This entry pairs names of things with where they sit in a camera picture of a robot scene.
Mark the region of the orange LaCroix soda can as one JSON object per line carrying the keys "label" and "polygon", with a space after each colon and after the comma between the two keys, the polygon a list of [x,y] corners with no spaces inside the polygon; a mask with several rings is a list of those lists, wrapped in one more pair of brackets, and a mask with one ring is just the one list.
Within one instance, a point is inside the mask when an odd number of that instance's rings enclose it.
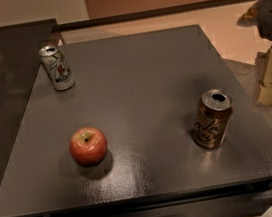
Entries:
{"label": "orange LaCroix soda can", "polygon": [[204,92],[197,106],[192,137],[194,142],[206,149],[215,149],[225,138],[231,115],[233,98],[222,89]]}

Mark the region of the red apple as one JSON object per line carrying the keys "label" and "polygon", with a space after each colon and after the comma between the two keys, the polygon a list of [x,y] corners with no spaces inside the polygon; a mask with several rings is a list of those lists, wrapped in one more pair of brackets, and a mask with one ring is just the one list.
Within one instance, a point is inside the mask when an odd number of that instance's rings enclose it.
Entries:
{"label": "red apple", "polygon": [[81,166],[93,166],[103,161],[107,153],[107,139],[96,128],[81,128],[71,137],[69,146],[72,158]]}

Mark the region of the white green soda can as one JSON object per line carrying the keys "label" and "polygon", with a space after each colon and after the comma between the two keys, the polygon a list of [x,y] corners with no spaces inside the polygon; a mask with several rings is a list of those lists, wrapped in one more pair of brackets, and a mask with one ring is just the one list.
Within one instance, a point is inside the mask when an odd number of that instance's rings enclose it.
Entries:
{"label": "white green soda can", "polygon": [[73,74],[64,53],[55,45],[46,45],[38,52],[42,67],[52,82],[55,90],[68,90],[75,84]]}

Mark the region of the dark side counter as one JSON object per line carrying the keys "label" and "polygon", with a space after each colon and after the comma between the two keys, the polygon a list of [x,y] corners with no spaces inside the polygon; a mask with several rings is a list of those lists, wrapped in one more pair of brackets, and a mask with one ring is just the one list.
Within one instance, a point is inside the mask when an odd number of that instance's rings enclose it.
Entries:
{"label": "dark side counter", "polygon": [[0,184],[39,71],[38,50],[56,29],[54,19],[0,28]]}

